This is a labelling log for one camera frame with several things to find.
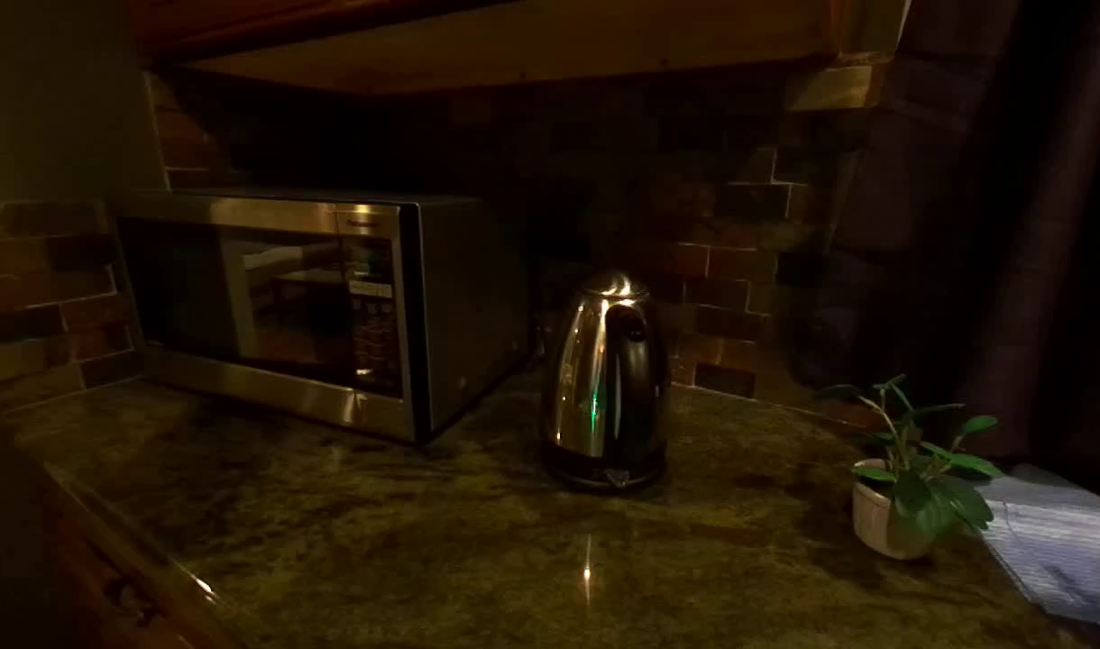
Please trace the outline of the stainless steel microwave oven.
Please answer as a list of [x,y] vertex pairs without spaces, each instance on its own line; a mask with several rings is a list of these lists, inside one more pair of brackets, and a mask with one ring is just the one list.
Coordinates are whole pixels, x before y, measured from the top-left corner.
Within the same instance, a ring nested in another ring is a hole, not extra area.
[[426,445],[530,346],[519,232],[462,196],[153,190],[112,204],[174,385]]

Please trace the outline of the light blue cloth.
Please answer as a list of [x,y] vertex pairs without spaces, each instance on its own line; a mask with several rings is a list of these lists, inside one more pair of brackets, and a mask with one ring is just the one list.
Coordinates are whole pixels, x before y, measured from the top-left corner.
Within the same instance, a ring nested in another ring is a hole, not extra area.
[[983,543],[1037,611],[1100,627],[1100,494],[1022,466],[980,487]]

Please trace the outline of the small potted green plant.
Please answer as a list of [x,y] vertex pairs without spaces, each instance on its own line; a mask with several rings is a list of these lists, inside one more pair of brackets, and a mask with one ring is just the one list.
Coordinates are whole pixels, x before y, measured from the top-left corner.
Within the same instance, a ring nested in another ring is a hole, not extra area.
[[980,487],[1004,470],[973,453],[971,441],[991,433],[995,415],[916,405],[900,375],[868,385],[838,381],[831,397],[874,417],[878,451],[851,466],[851,531],[868,553],[909,563],[952,533],[987,531],[995,512]]

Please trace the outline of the wooden lower cabinet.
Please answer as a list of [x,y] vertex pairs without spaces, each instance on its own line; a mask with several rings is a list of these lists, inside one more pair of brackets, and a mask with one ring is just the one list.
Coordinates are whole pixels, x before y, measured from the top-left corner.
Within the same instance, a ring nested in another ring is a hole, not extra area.
[[242,649],[174,558],[82,484],[0,451],[0,649]]

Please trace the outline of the black round kettle base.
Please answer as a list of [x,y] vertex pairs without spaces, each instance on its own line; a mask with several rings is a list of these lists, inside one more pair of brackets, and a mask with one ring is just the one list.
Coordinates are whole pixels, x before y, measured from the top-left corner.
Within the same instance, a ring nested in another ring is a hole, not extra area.
[[614,466],[602,466],[591,458],[564,453],[564,458],[547,463],[547,471],[581,490],[631,494],[631,490],[658,484],[668,471],[668,466],[614,470]]

